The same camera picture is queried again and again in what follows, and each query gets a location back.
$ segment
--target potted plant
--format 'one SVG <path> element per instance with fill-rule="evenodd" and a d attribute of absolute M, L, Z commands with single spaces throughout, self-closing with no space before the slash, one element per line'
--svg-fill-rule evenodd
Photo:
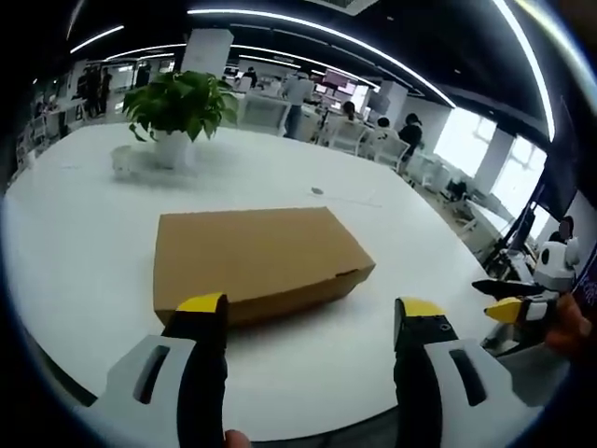
<path fill-rule="evenodd" d="M 156 142 L 158 163 L 173 169 L 201 131 L 212 138 L 222 119 L 236 123 L 238 102 L 229 90 L 226 82 L 208 73 L 165 73 L 127 93 L 123 112 L 136 139 L 145 142 L 138 124 Z"/>

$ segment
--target finger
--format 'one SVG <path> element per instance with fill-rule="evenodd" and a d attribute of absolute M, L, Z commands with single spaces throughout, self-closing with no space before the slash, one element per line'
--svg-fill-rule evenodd
<path fill-rule="evenodd" d="M 575 334 L 565 329 L 552 329 L 545 338 L 545 345 L 564 357 L 574 357 L 580 350 L 581 342 Z"/>
<path fill-rule="evenodd" d="M 226 431 L 227 448 L 251 448 L 251 442 L 242 432 L 231 429 Z"/>
<path fill-rule="evenodd" d="M 566 329 L 577 334 L 586 321 L 572 294 L 565 294 L 558 300 L 558 315 Z"/>

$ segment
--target window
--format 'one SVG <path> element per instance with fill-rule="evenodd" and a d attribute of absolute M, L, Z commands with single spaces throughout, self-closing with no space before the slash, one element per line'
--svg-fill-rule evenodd
<path fill-rule="evenodd" d="M 514 217 L 521 213 L 533 194 L 547 157 L 545 152 L 521 137 L 516 139 L 510 149 L 510 155 L 493 186 L 492 194 Z M 548 220 L 548 213 L 539 208 L 535 211 L 535 224 L 531 231 L 534 238 Z"/>
<path fill-rule="evenodd" d="M 474 177 L 495 132 L 495 123 L 461 108 L 455 108 L 439 137 L 435 153 L 447 163 Z"/>

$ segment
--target box lid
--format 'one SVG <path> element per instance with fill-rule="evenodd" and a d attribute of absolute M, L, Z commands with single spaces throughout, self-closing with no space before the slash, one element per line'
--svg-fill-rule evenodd
<path fill-rule="evenodd" d="M 211 292 L 233 304 L 373 266 L 327 208 L 162 215 L 154 307 L 172 310 Z"/>

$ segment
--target cardboard box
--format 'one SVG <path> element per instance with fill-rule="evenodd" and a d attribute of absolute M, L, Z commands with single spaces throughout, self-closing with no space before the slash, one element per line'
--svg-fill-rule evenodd
<path fill-rule="evenodd" d="M 375 263 L 327 208 L 162 215 L 154 309 L 167 322 L 191 297 L 228 295 L 232 326 L 345 297 Z"/>

